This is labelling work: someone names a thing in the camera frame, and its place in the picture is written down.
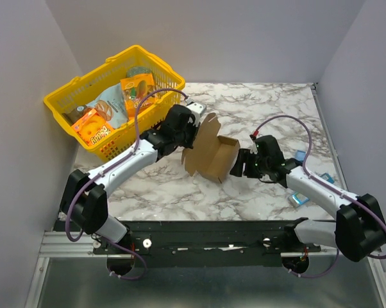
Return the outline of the brown cardboard box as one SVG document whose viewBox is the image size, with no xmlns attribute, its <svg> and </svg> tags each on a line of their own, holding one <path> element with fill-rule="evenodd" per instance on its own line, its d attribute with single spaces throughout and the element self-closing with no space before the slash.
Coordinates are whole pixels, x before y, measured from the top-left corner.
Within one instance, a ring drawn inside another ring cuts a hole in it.
<svg viewBox="0 0 386 308">
<path fill-rule="evenodd" d="M 185 148 L 181 163 L 189 176 L 196 173 L 221 184 L 225 181 L 240 148 L 237 139 L 220 135 L 221 123 L 216 113 L 209 113 L 201 123 L 193 148 Z"/>
</svg>

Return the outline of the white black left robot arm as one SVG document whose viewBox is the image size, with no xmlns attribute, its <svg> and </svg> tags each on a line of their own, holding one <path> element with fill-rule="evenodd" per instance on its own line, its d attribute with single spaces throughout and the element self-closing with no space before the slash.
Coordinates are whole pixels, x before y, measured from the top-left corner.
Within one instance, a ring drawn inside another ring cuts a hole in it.
<svg viewBox="0 0 386 308">
<path fill-rule="evenodd" d="M 145 167 L 170 155 L 177 148 L 192 148 L 205 106 L 174 105 L 165 119 L 141 133 L 127 150 L 86 173 L 73 171 L 67 180 L 60 211 L 66 214 L 66 227 L 76 224 L 88 234 L 108 239 L 115 253 L 130 245 L 129 229 L 108 212 L 108 198 L 121 184 Z"/>
</svg>

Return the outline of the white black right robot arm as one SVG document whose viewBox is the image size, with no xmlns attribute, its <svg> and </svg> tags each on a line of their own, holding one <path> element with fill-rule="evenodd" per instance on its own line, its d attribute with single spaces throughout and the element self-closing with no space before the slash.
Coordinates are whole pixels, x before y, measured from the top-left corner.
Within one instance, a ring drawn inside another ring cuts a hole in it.
<svg viewBox="0 0 386 308">
<path fill-rule="evenodd" d="M 253 141 L 250 149 L 239 149 L 230 171 L 232 176 L 261 179 L 292 189 L 324 209 L 333 221 L 300 218 L 283 235 L 283 245 L 295 252 L 305 244 L 338 249 L 345 257 L 358 262 L 386 244 L 386 226 L 375 197 L 343 191 L 316 177 L 294 158 L 285 158 L 271 135 Z"/>
</svg>

